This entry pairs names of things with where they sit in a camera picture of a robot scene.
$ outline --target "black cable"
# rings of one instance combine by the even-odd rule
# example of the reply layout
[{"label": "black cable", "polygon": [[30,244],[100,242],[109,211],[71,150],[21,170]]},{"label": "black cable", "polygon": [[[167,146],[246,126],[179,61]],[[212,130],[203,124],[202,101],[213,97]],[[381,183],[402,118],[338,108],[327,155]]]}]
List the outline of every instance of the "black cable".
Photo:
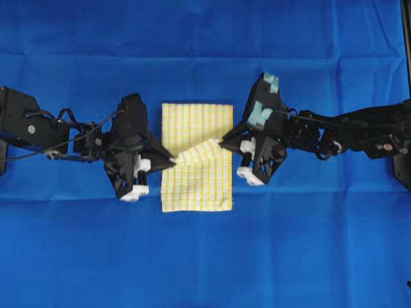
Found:
[{"label": "black cable", "polygon": [[107,121],[109,121],[113,116],[115,116],[116,114],[122,113],[124,112],[124,110],[117,110],[115,112],[112,112],[110,115],[108,115],[102,122],[100,122],[96,127],[92,128],[90,131],[88,131],[87,133],[85,133],[84,135],[80,136],[80,137],[75,137],[72,139],[69,139],[68,141],[64,141],[60,144],[57,144],[55,146],[50,146],[44,150],[38,151],[38,152],[34,152],[34,153],[30,153],[30,154],[26,154],[26,155],[21,155],[21,156],[15,156],[15,157],[8,157],[8,158],[0,158],[0,162],[8,162],[8,161],[13,161],[13,160],[20,160],[20,159],[26,159],[26,158],[30,158],[33,157],[35,155],[38,154],[43,154],[47,151],[53,150],[55,148],[59,148],[61,146],[64,146],[66,144],[69,144],[70,142],[75,142],[75,141],[79,141],[82,140],[84,138],[86,138],[86,136],[90,135],[91,133],[95,132],[96,130],[98,130],[100,127],[102,127]]},{"label": "black cable", "polygon": [[67,112],[67,114],[69,115],[69,118],[70,118],[71,122],[77,124],[77,121],[76,121],[76,118],[74,117],[73,111],[72,111],[70,108],[62,109],[62,110],[60,111],[60,113],[58,114],[57,119],[58,119],[58,120],[62,120],[62,119],[63,119],[63,116],[64,116],[64,114],[65,114],[66,112]]},{"label": "black cable", "polygon": [[327,160],[329,158],[329,154],[325,156],[322,156],[319,152],[314,152],[314,154],[319,160]]},{"label": "black cable", "polygon": [[281,110],[273,110],[273,111],[278,113],[278,114],[284,114],[284,115],[289,116],[289,117],[295,117],[297,119],[322,123],[322,124],[335,126],[335,127],[339,127],[339,128],[388,128],[388,127],[411,126],[411,125],[400,125],[400,124],[381,124],[381,125],[365,125],[365,126],[351,125],[351,124],[336,124],[336,123],[331,123],[331,122],[327,122],[327,121],[323,121],[323,120],[314,119],[312,117],[304,117],[302,115],[299,116],[299,115],[291,114],[291,112],[286,112],[286,111],[281,111]]},{"label": "black cable", "polygon": [[39,110],[39,111],[34,111],[34,112],[28,112],[24,114],[25,117],[33,117],[33,116],[49,116],[52,119],[55,119],[52,113],[45,111],[45,110]]},{"label": "black cable", "polygon": [[291,113],[291,111],[294,111],[296,115],[298,115],[298,111],[294,108],[289,108],[288,112]]}]

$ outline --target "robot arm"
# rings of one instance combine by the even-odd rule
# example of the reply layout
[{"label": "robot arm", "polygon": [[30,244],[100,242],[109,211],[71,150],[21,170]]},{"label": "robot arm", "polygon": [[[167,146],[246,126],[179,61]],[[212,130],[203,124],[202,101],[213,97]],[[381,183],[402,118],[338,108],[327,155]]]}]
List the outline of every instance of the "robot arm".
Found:
[{"label": "robot arm", "polygon": [[369,158],[393,157],[395,177],[411,189],[411,101],[325,117],[288,108],[278,78],[262,74],[253,85],[241,122],[223,137],[223,148],[243,156],[237,174],[250,185],[267,184],[287,157],[287,148],[318,159],[347,150]]},{"label": "robot arm", "polygon": [[[68,114],[70,121],[63,120]],[[109,119],[109,132],[101,127]],[[69,140],[70,131],[78,134]],[[124,97],[117,110],[100,124],[79,123],[70,109],[58,117],[40,109],[34,97],[0,88],[0,171],[6,162],[39,153],[50,159],[94,162],[104,160],[117,198],[137,201],[148,194],[147,174],[174,166],[172,155],[149,132],[146,105],[140,95]],[[73,152],[68,144],[74,142]],[[6,157],[8,144],[31,150],[23,157]]]}]

